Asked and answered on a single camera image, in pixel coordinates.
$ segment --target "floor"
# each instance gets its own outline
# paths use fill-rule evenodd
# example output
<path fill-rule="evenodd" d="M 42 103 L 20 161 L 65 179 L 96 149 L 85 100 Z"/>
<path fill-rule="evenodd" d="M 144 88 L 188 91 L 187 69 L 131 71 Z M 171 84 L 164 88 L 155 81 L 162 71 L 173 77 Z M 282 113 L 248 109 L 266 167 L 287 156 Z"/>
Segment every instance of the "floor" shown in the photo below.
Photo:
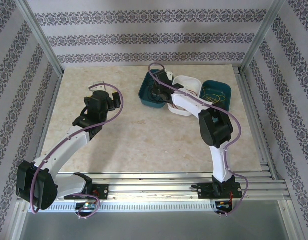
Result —
<path fill-rule="evenodd" d="M 229 150 L 231 169 L 259 172 L 261 165 L 231 65 L 167 66 L 174 76 L 189 76 L 202 83 L 214 80 L 232 89 L 230 112 L 242 125 L 241 139 Z M 124 110 L 85 147 L 61 172 L 212 172 L 212 156 L 200 135 L 194 116 L 171 113 L 167 105 L 155 109 L 143 105 L 138 93 L 147 73 L 145 66 L 67 68 L 59 90 L 43 153 L 60 140 L 85 107 L 88 86 L 104 81 L 118 87 Z M 110 112 L 108 118 L 117 111 Z M 232 139 L 238 131 L 233 123 Z"/>

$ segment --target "white robotic arm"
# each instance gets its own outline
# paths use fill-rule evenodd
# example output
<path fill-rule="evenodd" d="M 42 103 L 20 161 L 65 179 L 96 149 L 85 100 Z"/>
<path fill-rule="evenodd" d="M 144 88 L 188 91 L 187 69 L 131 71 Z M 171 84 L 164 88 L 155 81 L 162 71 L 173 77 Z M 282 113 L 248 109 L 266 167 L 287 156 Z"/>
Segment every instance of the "white robotic arm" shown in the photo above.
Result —
<path fill-rule="evenodd" d="M 208 105 L 213 105 L 212 102 L 204 101 L 201 98 L 198 99 L 202 102 L 206 102 Z M 172 94 L 172 101 L 173 104 L 189 111 L 197 119 L 199 119 L 199 113 L 201 113 L 203 110 L 209 109 L 209 107 L 207 106 L 198 104 L 198 102 L 193 100 L 192 98 L 176 92 Z M 216 148 L 215 146 L 209 146 L 213 161 L 213 176 L 220 183 L 226 182 L 232 177 L 232 173 L 230 173 L 229 170 L 226 169 L 225 159 L 224 159 L 224 154 L 225 154 L 224 147 L 227 143 L 228 142 L 221 144 L 219 148 Z"/>
<path fill-rule="evenodd" d="M 62 140 L 68 138 L 73 133 L 81 130 L 80 126 L 72 126 L 68 133 L 46 154 L 35 160 L 35 166 L 39 167 L 41 162 L 45 159 L 46 155 L 49 154 Z M 54 183 L 58 186 L 57 188 L 57 197 L 62 198 L 71 194 L 81 193 L 85 186 L 86 181 L 78 175 L 71 175 L 66 177 L 58 176 L 59 171 L 67 163 L 67 161 L 83 146 L 90 142 L 90 135 L 88 132 L 81 132 L 75 137 L 66 141 L 62 147 L 55 151 L 49 158 L 49 161 L 44 164 L 41 170 L 48 170 L 48 173 L 51 175 Z"/>
<path fill-rule="evenodd" d="M 224 158 L 224 145 L 231 139 L 231 133 L 233 132 L 228 116 L 212 108 L 198 104 L 193 99 L 193 96 L 189 97 L 188 95 L 177 94 L 176 92 L 171 93 L 169 91 L 163 91 L 162 94 L 167 95 L 170 102 L 186 109 L 199 120 L 201 136 L 204 142 L 210 147 L 214 167 L 212 189 L 208 189 L 206 192 L 213 192 L 212 194 L 208 194 L 211 199 L 227 198 L 229 192 L 232 193 L 232 189 L 238 188 L 235 184 L 239 185 L 239 183 L 235 183 L 235 177 L 226 168 Z M 113 99 L 114 100 L 109 97 L 107 92 L 102 90 L 94 91 L 91 97 L 86 97 L 84 99 L 86 108 L 73 122 L 73 127 L 60 142 L 69 138 L 69 136 L 77 131 L 105 122 L 107 120 L 108 111 L 113 111 L 121 105 L 120 96 L 118 94 L 113 93 Z M 213 118 L 217 119 L 217 124 L 214 123 Z M 27 161 L 22 162 L 17 172 L 16 195 L 28 202 L 30 201 L 32 180 L 42 161 L 46 163 L 38 172 L 34 190 L 33 203 L 37 208 L 45 210 L 53 204 L 56 198 L 69 196 L 71 194 L 93 194 L 93 188 L 96 187 L 97 184 L 93 184 L 91 178 L 81 173 L 74 173 L 71 176 L 61 177 L 58 176 L 58 173 L 64 164 L 80 148 L 88 144 L 101 130 L 102 126 L 89 128 L 89 130 L 82 131 L 71 139 L 69 138 L 63 145 L 57 148 L 57 150 L 52 148 L 52 150 L 47 153 L 47 155 L 52 153 L 48 161 L 45 161 L 46 156 L 43 155 L 37 158 L 33 163 Z"/>

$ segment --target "aluminum frame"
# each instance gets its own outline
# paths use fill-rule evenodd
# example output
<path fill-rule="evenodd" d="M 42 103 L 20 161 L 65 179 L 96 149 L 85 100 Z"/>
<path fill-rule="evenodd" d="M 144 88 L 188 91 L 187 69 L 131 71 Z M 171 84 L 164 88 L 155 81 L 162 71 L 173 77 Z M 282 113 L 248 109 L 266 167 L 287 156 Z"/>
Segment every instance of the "aluminum frame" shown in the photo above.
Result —
<path fill-rule="evenodd" d="M 59 91 L 60 91 L 60 88 L 61 88 L 62 79 L 63 79 L 63 74 L 61 76 L 59 76 L 59 78 L 57 80 L 57 84 L 56 84 L 56 88 L 55 88 L 55 91 L 54 91 L 54 94 L 53 94 L 53 98 L 52 98 L 52 101 L 50 103 L 51 106 L 50 106 L 49 112 L 47 114 L 46 124 L 45 124 L 44 129 L 43 129 L 42 137 L 39 141 L 38 150 L 37 150 L 35 159 L 39 158 L 42 154 L 44 142 L 45 142 L 46 136 L 48 134 L 50 122 L 51 122 L 51 119 L 52 119 L 55 103 L 56 103 L 56 100 L 58 98 Z"/>
<path fill-rule="evenodd" d="M 240 75 L 238 68 L 234 67 L 233 70 L 255 143 L 259 146 L 258 155 L 261 156 L 262 172 L 240 172 L 240 174 L 246 176 L 249 181 L 249 188 L 244 201 L 278 201 L 285 228 L 288 231 L 290 239 L 305 239 L 285 180 L 278 180 L 278 176 L 276 175 L 255 107 L 250 101 L 252 98 L 248 91 L 244 76 L 242 77 Z M 59 81 L 57 91 L 60 88 L 60 84 L 61 81 Z M 53 107 L 56 98 L 57 95 L 55 94 L 52 101 Z M 48 123 L 51 120 L 52 112 L 53 108 L 48 116 Z M 46 124 L 45 128 L 43 134 L 44 138 L 42 138 L 40 143 L 37 156 L 42 152 L 48 124 Z M 64 172 L 60 173 L 59 176 L 66 177 L 71 174 L 70 172 Z M 209 202 L 209 200 L 199 200 L 198 193 L 191 188 L 191 185 L 212 181 L 211 172 L 109 172 L 85 174 L 92 178 L 94 183 L 109 184 L 108 200 L 104 202 L 114 206 L 114 208 L 117 208 L 119 211 L 123 211 L 123 208 L 120 209 L 120 206 L 123 205 L 142 206 L 144 203 L 160 204 L 162 206 L 171 205 L 172 202 L 178 203 L 180 206 L 185 206 L 189 203 L 193 203 L 194 205 L 199 202 L 206 203 Z M 239 178 L 237 178 L 237 181 L 241 183 L 243 191 L 246 187 L 245 181 Z M 63 198 L 59 198 L 54 204 L 67 206 L 68 204 L 77 202 L 83 201 L 65 201 Z M 13 219 L 8 229 L 8 237 L 10 239 L 17 240 L 20 238 L 26 214 L 30 214 L 29 209 L 29 204 L 21 199 L 16 204 Z"/>
<path fill-rule="evenodd" d="M 59 77 L 63 76 L 64 68 L 61 65 L 57 55 L 55 54 L 51 44 L 49 43 L 47 37 L 45 36 L 38 20 L 35 17 L 29 3 L 27 0 L 16 0 L 17 7 L 20 9 L 23 17 L 27 21 L 30 29 L 32 30 L 34 36 L 36 37 L 38 43 L 41 45 L 44 53 L 46 54 L 48 60 L 52 64 L 54 70 Z"/>
<path fill-rule="evenodd" d="M 281 10 L 283 4 L 285 3 L 285 0 L 274 0 L 272 5 L 270 6 L 263 22 L 261 23 L 253 42 L 251 43 L 250 47 L 248 48 L 245 57 L 240 64 L 239 68 L 242 73 L 246 71 L 249 64 L 251 63 L 255 53 L 257 52 L 259 46 L 263 42 L 263 39 L 265 38 L 266 33 L 270 29 L 272 23 L 274 22 L 274 19 L 278 15 L 279 11 Z"/>

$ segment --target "marble surface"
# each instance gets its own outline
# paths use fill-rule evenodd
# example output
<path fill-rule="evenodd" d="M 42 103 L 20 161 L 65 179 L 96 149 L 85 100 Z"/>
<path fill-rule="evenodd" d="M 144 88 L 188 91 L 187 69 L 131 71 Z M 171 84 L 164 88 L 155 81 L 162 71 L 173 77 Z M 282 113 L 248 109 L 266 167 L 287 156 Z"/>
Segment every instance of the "marble surface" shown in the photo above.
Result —
<path fill-rule="evenodd" d="M 166 66 L 174 76 L 184 75 L 202 82 L 214 80 L 232 89 L 230 112 L 242 125 L 240 140 L 230 147 L 234 171 L 261 171 L 259 157 L 231 65 Z M 164 108 L 143 105 L 139 90 L 146 66 L 67 68 L 61 83 L 43 154 L 61 139 L 85 107 L 88 86 L 104 81 L 118 87 L 124 96 L 122 114 L 64 165 L 61 172 L 212 172 L 212 156 L 200 135 L 194 116 L 179 116 Z M 109 112 L 108 119 L 117 111 Z M 233 139 L 238 133 L 233 123 Z"/>

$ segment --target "robotic arm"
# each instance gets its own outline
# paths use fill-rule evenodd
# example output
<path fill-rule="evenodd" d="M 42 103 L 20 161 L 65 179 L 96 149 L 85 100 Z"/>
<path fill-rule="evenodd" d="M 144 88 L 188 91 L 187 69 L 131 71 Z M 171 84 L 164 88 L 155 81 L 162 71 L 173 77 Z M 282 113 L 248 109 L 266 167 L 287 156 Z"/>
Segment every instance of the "robotic arm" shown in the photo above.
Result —
<path fill-rule="evenodd" d="M 164 70 L 157 72 L 156 77 L 162 82 L 172 86 L 172 81 L 167 77 Z M 182 88 L 181 85 L 174 85 L 174 88 Z M 240 184 L 235 182 L 235 177 L 226 168 L 224 146 L 231 139 L 233 127 L 228 115 L 221 111 L 198 104 L 193 96 L 179 94 L 170 88 L 157 82 L 153 86 L 153 94 L 160 95 L 167 103 L 180 106 L 192 113 L 199 120 L 201 137 L 209 145 L 213 160 L 213 182 L 198 183 L 197 188 L 200 199 L 228 199 L 230 194 L 233 198 L 241 198 L 242 193 L 238 191 Z M 68 139 L 60 148 L 55 151 L 52 148 L 47 154 L 51 154 L 48 161 L 45 161 L 45 155 L 37 158 L 34 162 L 22 162 L 18 167 L 16 195 L 30 202 L 31 186 L 34 175 L 42 161 L 45 165 L 38 172 L 34 188 L 33 204 L 39 209 L 49 208 L 56 198 L 66 197 L 71 194 L 94 195 L 98 189 L 98 184 L 93 184 L 93 180 L 82 173 L 74 173 L 71 176 L 59 176 L 58 172 L 63 165 L 78 151 L 81 147 L 91 141 L 98 134 L 103 126 L 83 130 L 71 139 L 73 133 L 99 123 L 107 121 L 108 111 L 114 111 L 120 108 L 121 99 L 118 93 L 113 93 L 113 99 L 106 91 L 96 90 L 91 97 L 85 97 L 86 107 L 80 116 L 73 122 L 73 127 L 61 139 Z"/>
<path fill-rule="evenodd" d="M 113 93 L 112 100 L 109 94 L 102 90 L 94 91 L 91 97 L 84 98 L 84 102 L 86 107 L 59 143 L 79 130 L 105 122 L 108 112 L 114 111 L 121 106 L 121 99 L 118 93 Z M 54 151 L 55 147 L 53 147 L 47 154 L 42 155 L 32 163 L 22 162 L 17 171 L 16 195 L 30 202 L 31 185 L 35 172 L 41 162 L 44 161 L 46 155 L 52 153 L 52 151 L 54 152 L 51 154 L 49 161 L 45 163 L 37 175 L 34 190 L 34 206 L 45 210 L 53 204 L 56 198 L 77 193 L 92 195 L 93 191 L 98 188 L 98 185 L 93 184 L 91 178 L 82 173 L 74 173 L 67 177 L 58 176 L 57 174 L 63 165 L 81 147 L 88 144 L 102 128 L 103 126 L 98 126 L 82 131 L 68 139 L 57 151 Z"/>

